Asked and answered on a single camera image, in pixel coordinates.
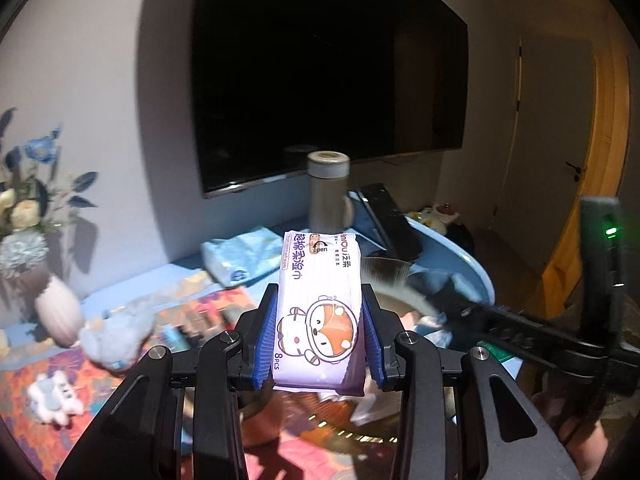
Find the person right hand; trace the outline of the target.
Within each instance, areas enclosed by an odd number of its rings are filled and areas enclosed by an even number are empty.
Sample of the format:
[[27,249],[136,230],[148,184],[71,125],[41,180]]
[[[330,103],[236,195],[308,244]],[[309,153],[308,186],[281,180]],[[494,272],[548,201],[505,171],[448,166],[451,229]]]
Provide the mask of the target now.
[[[549,425],[552,425],[564,408],[564,400],[552,398],[549,393],[536,393],[532,402]],[[603,464],[608,450],[608,438],[600,420],[584,422],[571,417],[562,423],[556,432],[568,454],[574,460],[580,478],[592,480]]]

